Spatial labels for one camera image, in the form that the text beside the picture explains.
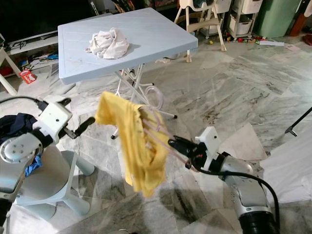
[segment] white cloth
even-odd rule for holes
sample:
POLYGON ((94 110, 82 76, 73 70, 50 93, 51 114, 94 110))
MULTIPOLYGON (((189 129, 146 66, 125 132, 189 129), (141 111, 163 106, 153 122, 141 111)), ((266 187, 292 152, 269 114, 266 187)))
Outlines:
POLYGON ((109 32, 99 31, 92 35, 87 53, 93 53, 99 58, 118 59, 128 50, 129 43, 118 29, 111 28, 109 32))

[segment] white high chair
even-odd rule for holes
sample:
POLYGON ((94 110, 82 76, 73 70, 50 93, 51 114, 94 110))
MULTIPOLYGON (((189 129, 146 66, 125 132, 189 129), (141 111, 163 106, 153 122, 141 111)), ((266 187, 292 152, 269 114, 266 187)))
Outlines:
MULTIPOLYGON (((200 8, 196 8, 194 7, 193 4, 193 0, 180 0, 180 8, 179 11, 176 15, 175 18, 175 23, 179 23, 183 20, 186 19, 186 31, 187 32, 193 32, 195 30, 198 30, 200 28, 206 27, 206 26, 210 26, 210 25, 216 25, 217 29, 218 29, 218 34, 219 34, 219 38, 220 38, 220 43, 221 43, 221 51, 226 51, 224 42, 223 42, 223 38, 222 38, 222 33, 221 33, 221 28, 220 28, 220 23, 219 23, 219 19, 218 19, 218 15, 216 13, 216 8, 215 8, 215 4, 218 0, 214 0, 214 2, 210 5, 207 5, 205 2, 202 3, 200 8), (195 14, 189 14, 189 7, 192 8, 193 11, 195 11, 195 14), (181 11, 182 9, 185 9, 185 16, 181 16, 181 11), (212 9, 212 11, 214 12, 214 18, 212 19, 208 19, 204 21, 204 14, 206 10, 212 9), (190 25, 190 17, 191 18, 196 18, 198 17, 198 13, 201 11, 201 15, 200 15, 200 21, 199 23, 193 23, 190 25)), ((187 62, 192 62, 191 60, 191 53, 190 50, 187 51, 187 62)))

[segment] yellow shirt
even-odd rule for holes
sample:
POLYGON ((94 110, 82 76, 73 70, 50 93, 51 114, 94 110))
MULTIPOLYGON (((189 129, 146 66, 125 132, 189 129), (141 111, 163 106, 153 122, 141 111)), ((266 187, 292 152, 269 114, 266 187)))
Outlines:
MULTIPOLYGON (((146 197, 152 196, 154 189, 165 180, 165 164, 168 150, 149 134, 150 131, 161 142, 167 144, 169 137, 161 131, 154 131, 142 123, 146 119, 157 128, 156 118, 143 105, 103 92, 96 113, 99 124, 117 125, 122 153, 126 165, 126 182, 135 192, 142 191, 146 197)), ((164 125, 161 115, 154 111, 164 125)))

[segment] folding table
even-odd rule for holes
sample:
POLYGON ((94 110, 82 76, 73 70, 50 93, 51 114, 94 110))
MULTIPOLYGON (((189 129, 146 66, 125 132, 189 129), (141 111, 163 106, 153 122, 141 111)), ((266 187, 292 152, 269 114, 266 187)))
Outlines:
POLYGON ((58 26, 59 78, 64 84, 70 84, 115 72, 120 79, 117 95, 123 81, 134 92, 131 100, 136 94, 149 105, 142 87, 150 84, 140 84, 144 64, 196 47, 197 38, 152 8, 63 24, 58 26), (93 33, 109 31, 112 27, 119 29, 130 44, 123 57, 103 59, 85 52, 93 33), (135 81, 134 87, 124 74, 135 81))

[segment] tripod leg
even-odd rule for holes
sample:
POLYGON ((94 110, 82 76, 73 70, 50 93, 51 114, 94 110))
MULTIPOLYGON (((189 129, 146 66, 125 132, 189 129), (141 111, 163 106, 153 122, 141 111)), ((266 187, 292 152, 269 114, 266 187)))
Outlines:
POLYGON ((290 127, 285 131, 285 134, 286 134, 286 133, 291 133, 291 134, 294 135, 295 137, 298 136, 298 134, 295 133, 295 132, 293 131, 293 128, 294 128, 298 123, 300 123, 311 111, 312 111, 312 107, 311 107, 306 113, 304 113, 295 123, 293 123, 292 126, 290 126, 290 127))

